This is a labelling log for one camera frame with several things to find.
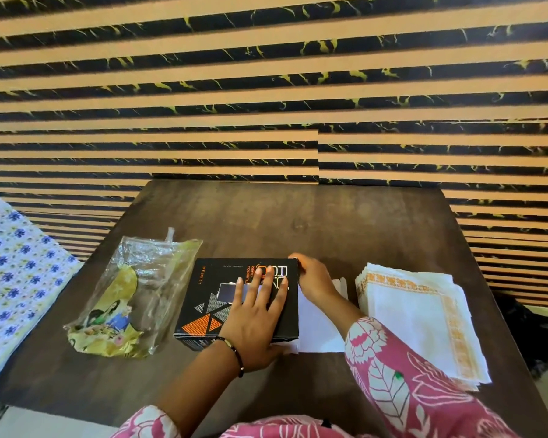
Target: white floral bed sheet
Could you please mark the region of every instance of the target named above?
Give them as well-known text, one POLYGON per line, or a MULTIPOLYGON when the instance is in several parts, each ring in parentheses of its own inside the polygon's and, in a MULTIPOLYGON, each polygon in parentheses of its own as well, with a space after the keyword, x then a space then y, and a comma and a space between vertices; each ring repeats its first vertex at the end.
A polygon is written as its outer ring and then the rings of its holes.
POLYGON ((0 199, 0 371, 81 265, 0 199))

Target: orange triangle pattern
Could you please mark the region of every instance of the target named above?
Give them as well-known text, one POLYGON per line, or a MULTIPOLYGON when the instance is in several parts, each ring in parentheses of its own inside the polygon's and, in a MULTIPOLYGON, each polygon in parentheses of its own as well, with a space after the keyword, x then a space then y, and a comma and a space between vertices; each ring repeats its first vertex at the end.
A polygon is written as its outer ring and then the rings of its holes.
POLYGON ((213 329, 217 329, 219 326, 221 326, 221 323, 215 318, 213 318, 211 320, 211 325, 209 326, 209 330, 212 331, 213 329))
POLYGON ((209 314, 197 318, 195 321, 185 324, 182 329, 189 335, 193 336, 205 336, 207 333, 207 326, 209 325, 209 314))

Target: left hand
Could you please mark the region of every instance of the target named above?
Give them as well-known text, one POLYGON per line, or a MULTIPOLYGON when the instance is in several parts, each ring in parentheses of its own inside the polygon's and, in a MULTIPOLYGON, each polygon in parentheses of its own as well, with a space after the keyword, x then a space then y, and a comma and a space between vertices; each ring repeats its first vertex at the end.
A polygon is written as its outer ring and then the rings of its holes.
POLYGON ((258 268, 243 303, 244 281, 238 278, 230 314, 219 333, 238 350, 246 372, 268 367, 286 350, 284 346, 270 345, 270 342, 286 301, 288 279, 282 280, 276 298, 267 309, 274 280, 272 266, 266 269, 266 276, 258 294, 261 277, 262 269, 258 268))

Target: pink sleeve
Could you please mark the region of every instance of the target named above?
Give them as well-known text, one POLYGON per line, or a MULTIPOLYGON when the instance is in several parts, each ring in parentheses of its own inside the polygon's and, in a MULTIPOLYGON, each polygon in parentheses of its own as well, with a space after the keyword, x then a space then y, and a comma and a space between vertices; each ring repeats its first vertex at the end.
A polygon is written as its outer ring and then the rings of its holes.
POLYGON ((345 357, 396 438, 517 437, 497 414, 374 318, 351 326, 345 357))
POLYGON ((111 438, 180 438, 175 423, 156 406, 146 406, 133 414, 111 438))

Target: black box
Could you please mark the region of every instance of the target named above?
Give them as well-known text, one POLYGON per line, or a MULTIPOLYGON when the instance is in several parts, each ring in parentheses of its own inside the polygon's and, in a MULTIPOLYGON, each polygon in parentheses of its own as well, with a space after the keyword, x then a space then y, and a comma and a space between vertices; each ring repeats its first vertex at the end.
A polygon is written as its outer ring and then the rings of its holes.
POLYGON ((175 338, 193 350, 202 350, 219 335, 230 313, 238 277, 244 280, 244 296, 258 267, 262 276, 273 266, 274 284, 270 301, 276 296, 283 277, 288 278, 288 296, 272 342, 292 341, 299 337, 299 268, 294 258, 198 258, 184 296, 176 324, 175 338))

